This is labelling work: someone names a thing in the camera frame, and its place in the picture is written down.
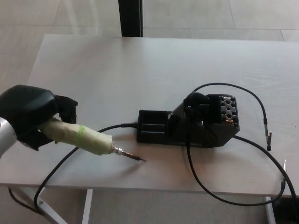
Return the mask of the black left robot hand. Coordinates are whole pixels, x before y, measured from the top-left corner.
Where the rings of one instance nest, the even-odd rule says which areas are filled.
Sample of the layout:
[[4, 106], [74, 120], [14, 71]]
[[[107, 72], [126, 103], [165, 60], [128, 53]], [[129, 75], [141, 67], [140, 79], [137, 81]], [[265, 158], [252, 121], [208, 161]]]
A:
[[19, 84], [0, 95], [0, 117], [12, 126], [20, 143], [37, 151], [53, 141], [39, 127], [56, 114], [63, 122], [75, 124], [77, 105], [77, 101], [50, 90]]

